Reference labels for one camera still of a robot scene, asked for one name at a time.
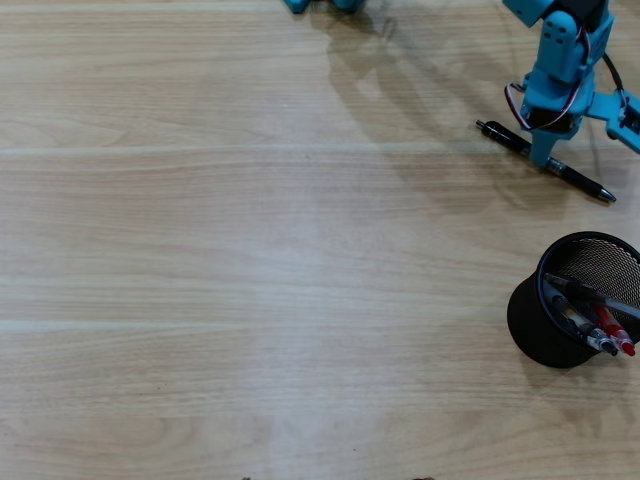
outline wood grain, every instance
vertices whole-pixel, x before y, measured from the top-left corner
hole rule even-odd
[[[497,0],[4,0],[0,478],[637,479],[636,361],[506,328],[557,238],[640,245],[602,125],[558,156],[611,208],[473,127],[537,36]]]

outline red marker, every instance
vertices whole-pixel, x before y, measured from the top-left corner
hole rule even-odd
[[[627,331],[622,328],[622,325],[618,323],[606,307],[595,305],[593,308],[598,314],[600,328],[604,330],[604,333],[609,335],[611,340],[616,344],[616,347],[618,347],[618,350],[633,357],[636,354],[635,345]]]

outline pen holder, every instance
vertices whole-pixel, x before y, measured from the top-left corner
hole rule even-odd
[[[566,320],[544,299],[546,273],[569,275],[609,297],[640,307],[640,254],[604,233],[574,233],[545,252],[535,273],[509,300],[507,321],[513,340],[530,358],[548,367],[572,368],[599,352],[569,333]],[[640,322],[614,312],[635,343]]]

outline ballpoint pen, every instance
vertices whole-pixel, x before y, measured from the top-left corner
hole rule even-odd
[[[490,121],[484,123],[478,120],[476,121],[476,125],[482,130],[482,133],[486,137],[491,138],[503,147],[506,147],[512,152],[522,155],[523,157],[529,156],[529,153],[531,152],[531,143],[521,136],[513,133],[506,127],[500,125],[498,122]],[[582,190],[593,198],[597,198],[598,200],[608,203],[614,203],[616,201],[616,197],[614,197],[611,192],[602,185],[585,177],[573,168],[562,163],[560,160],[549,157],[545,170],[562,178],[567,183]]]
[[[564,293],[571,297],[576,297],[580,300],[595,303],[596,305],[602,305],[611,310],[615,310],[620,313],[626,313],[627,315],[640,320],[640,308],[634,307],[627,303],[616,300],[615,298],[607,297],[601,294],[595,288],[580,283],[572,278],[559,277],[550,273],[545,274],[544,278],[554,286],[560,288]]]
[[[547,302],[549,302],[558,313],[565,317],[565,319],[575,324],[577,330],[580,332],[578,337],[580,340],[600,352],[607,352],[613,356],[618,354],[618,349],[607,334],[580,315],[562,293],[546,281],[544,282],[543,290]]]
[[[618,350],[633,357],[636,354],[635,345],[627,331],[618,323],[606,307],[595,306],[594,310],[598,314],[600,328],[604,330],[604,333],[609,335],[609,338],[613,340]]]

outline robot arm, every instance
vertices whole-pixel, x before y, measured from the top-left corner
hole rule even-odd
[[[614,95],[595,91],[593,69],[605,55],[614,22],[609,0],[503,3],[527,27],[544,22],[533,70],[522,85],[512,84],[525,94],[520,111],[510,87],[505,90],[514,115],[533,136],[531,161],[545,168],[555,143],[573,138],[585,116],[606,121],[612,138],[640,153],[638,100],[622,89],[621,82]]]

